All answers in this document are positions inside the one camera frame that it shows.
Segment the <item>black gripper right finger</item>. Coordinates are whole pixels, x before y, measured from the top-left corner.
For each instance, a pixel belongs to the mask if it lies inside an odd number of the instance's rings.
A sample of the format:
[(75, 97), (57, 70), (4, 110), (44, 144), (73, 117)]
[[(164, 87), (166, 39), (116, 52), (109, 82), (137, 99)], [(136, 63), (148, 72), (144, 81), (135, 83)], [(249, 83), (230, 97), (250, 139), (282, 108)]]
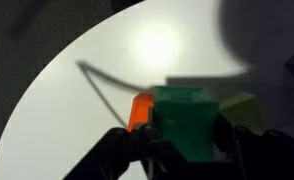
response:
[(281, 131), (256, 135), (218, 115), (214, 142), (227, 155), (214, 163), (215, 180), (294, 180), (294, 138)]

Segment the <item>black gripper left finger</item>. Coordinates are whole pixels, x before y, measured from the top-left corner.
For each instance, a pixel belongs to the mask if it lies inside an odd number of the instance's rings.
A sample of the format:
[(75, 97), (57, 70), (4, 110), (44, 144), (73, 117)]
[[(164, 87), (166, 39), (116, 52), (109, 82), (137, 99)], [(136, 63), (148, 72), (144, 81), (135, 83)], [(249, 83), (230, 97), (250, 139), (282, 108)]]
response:
[(112, 128), (63, 180), (119, 180), (139, 161), (148, 180), (174, 180), (183, 174), (184, 158), (151, 124), (128, 132)]

